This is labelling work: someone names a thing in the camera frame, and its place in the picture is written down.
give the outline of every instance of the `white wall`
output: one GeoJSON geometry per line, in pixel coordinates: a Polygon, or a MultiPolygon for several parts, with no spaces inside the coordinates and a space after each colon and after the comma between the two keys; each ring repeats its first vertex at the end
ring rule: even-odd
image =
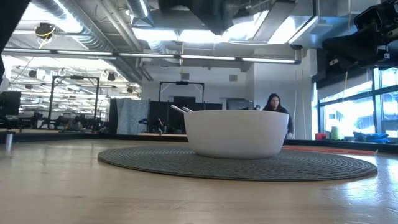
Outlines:
{"type": "Polygon", "coordinates": [[[254,65],[246,72],[245,99],[254,100],[254,65]]]}
{"type": "MultiPolygon", "coordinates": [[[[159,82],[180,81],[179,67],[147,67],[147,71],[155,81],[142,84],[142,100],[159,100],[159,82]]],[[[212,68],[185,67],[184,73],[190,74],[189,82],[205,84],[205,101],[209,103],[223,103],[226,98],[245,98],[246,74],[238,68],[212,68]],[[238,75],[237,82],[230,82],[229,75],[238,75]]],[[[162,85],[161,101],[172,101],[174,96],[194,96],[199,103],[202,101],[201,85],[162,85]]]]}
{"type": "Polygon", "coordinates": [[[291,117],[295,111],[295,138],[313,139],[313,85],[317,72],[316,50],[309,50],[301,65],[254,64],[254,102],[264,107],[271,93],[277,93],[291,117]]]}

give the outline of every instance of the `utensil handle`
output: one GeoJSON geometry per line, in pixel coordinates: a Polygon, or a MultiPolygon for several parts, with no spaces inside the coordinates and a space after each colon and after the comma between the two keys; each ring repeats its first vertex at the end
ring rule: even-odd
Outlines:
{"type": "Polygon", "coordinates": [[[193,112],[193,110],[191,110],[190,108],[183,107],[182,109],[185,110],[186,112],[193,112]]]}
{"type": "Polygon", "coordinates": [[[172,109],[175,109],[176,111],[180,112],[181,114],[185,114],[186,112],[184,110],[181,110],[178,106],[171,105],[172,109]]]}

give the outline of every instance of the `red object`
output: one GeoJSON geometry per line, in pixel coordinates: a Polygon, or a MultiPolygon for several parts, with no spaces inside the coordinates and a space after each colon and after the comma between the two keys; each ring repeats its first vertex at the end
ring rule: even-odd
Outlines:
{"type": "Polygon", "coordinates": [[[336,153],[336,154],[357,154],[357,155],[376,155],[377,151],[364,151],[364,150],[353,150],[353,149],[338,149],[329,147],[312,147],[312,146],[283,146],[285,150],[296,150],[296,151],[310,151],[310,152],[324,152],[324,153],[336,153]]]}
{"type": "Polygon", "coordinates": [[[316,133],[315,134],[315,140],[325,140],[326,139],[326,133],[316,133]]]}

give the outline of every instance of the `bowl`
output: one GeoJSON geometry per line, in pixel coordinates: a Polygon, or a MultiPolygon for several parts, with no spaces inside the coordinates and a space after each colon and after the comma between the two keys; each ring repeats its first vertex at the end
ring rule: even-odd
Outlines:
{"type": "Polygon", "coordinates": [[[191,150],[201,156],[264,159],[280,152],[289,116],[272,111],[208,110],[184,114],[191,150]]]}

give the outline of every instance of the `round rug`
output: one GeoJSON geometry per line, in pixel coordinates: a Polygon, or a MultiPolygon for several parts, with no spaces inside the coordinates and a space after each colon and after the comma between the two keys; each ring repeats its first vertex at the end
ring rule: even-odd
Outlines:
{"type": "Polygon", "coordinates": [[[228,180],[314,181],[377,173],[370,162],[346,156],[282,150],[270,159],[215,159],[178,146],[110,149],[98,154],[110,164],[141,171],[228,180]]]}

